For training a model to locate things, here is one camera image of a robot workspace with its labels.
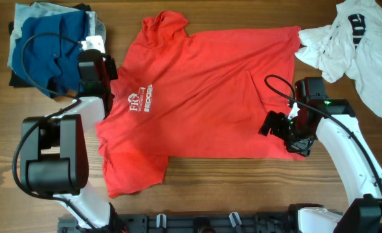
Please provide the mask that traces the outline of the red t-shirt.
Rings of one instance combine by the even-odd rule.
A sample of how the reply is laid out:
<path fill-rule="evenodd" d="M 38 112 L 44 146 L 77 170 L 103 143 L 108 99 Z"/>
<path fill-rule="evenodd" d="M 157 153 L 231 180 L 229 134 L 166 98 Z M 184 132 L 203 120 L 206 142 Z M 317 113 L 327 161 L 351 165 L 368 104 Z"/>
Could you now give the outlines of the red t-shirt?
<path fill-rule="evenodd" d="M 289 113 L 300 27 L 186 33 L 187 18 L 146 17 L 111 82 L 113 107 L 96 125 L 110 197 L 163 181 L 169 158 L 297 160 L 259 134 Z"/>

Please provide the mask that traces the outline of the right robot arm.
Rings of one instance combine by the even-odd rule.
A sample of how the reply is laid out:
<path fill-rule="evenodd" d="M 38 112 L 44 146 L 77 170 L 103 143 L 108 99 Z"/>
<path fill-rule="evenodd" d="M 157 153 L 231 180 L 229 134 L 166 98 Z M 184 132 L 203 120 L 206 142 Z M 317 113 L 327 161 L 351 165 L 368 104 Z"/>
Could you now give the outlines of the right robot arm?
<path fill-rule="evenodd" d="M 283 140 L 286 150 L 307 157 L 319 141 L 341 178 L 348 209 L 343 215 L 321 205 L 291 205 L 286 231 L 382 232 L 382 168 L 368 147 L 352 106 L 331 99 L 319 77 L 304 78 L 290 86 L 289 114 L 268 112 L 259 133 Z"/>

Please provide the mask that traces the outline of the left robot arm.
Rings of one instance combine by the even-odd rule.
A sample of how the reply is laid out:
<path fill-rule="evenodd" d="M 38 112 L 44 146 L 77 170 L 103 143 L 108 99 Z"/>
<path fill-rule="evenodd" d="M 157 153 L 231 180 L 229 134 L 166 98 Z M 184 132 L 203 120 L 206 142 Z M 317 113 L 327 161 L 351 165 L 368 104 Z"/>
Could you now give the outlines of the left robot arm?
<path fill-rule="evenodd" d="M 84 133 L 105 119 L 117 78 L 114 59 L 97 49 L 78 55 L 80 93 L 72 104 L 47 116 L 29 117 L 13 160 L 16 184 L 26 194 L 56 201 L 73 215 L 73 232 L 127 232 L 111 203 L 88 181 L 89 162 Z"/>

